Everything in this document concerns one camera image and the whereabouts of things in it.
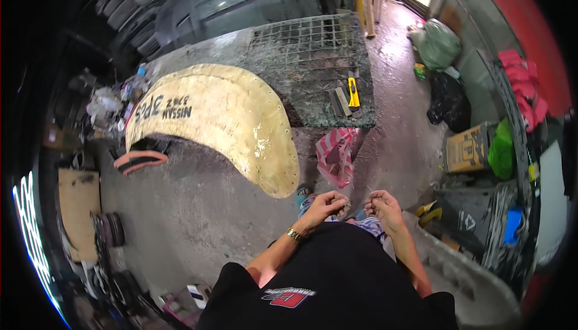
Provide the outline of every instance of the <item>concrete floor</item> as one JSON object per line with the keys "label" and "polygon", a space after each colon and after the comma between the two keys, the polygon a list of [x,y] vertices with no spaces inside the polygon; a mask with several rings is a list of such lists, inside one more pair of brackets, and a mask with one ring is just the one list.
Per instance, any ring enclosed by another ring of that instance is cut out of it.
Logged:
{"label": "concrete floor", "polygon": [[[366,41],[377,125],[358,153],[353,186],[342,190],[353,208],[369,188],[387,189],[407,208],[441,178],[446,127],[430,124],[425,115],[430,92],[413,74],[406,37],[407,25],[417,18],[402,5],[384,2],[377,36]],[[315,130],[294,132],[301,182],[315,182],[318,192],[334,189],[315,168],[313,147],[320,135]],[[154,299],[190,281],[214,284],[224,264],[246,265],[296,219],[293,198],[267,196],[210,148],[176,143],[166,164],[128,177],[113,168],[102,149],[102,209],[119,212],[126,232],[126,245],[113,258]]]}

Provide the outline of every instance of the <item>red logo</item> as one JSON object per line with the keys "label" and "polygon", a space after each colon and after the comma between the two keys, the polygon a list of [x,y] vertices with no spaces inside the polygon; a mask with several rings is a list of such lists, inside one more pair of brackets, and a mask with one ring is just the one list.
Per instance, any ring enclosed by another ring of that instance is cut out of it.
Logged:
{"label": "red logo", "polygon": [[267,295],[262,300],[271,300],[271,305],[288,307],[294,309],[299,306],[308,296],[314,296],[315,291],[299,287],[286,287],[265,290]]}

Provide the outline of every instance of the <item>person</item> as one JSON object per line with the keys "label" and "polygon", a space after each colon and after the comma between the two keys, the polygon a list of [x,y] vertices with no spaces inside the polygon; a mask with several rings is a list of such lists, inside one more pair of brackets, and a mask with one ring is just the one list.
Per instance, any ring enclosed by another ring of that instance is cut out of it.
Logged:
{"label": "person", "polygon": [[[225,264],[197,329],[457,329],[454,298],[432,293],[399,204],[373,191],[362,221],[349,198],[300,189],[300,215],[247,267]],[[397,263],[380,241],[393,241]]]}

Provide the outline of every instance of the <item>black t-shirt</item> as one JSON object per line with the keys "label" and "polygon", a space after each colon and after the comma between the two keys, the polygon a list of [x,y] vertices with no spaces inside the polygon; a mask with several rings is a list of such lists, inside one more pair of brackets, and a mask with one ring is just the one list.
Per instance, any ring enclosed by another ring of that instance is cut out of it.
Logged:
{"label": "black t-shirt", "polygon": [[370,233],[323,223],[267,285],[230,262],[197,329],[457,329],[454,297],[422,299]]}

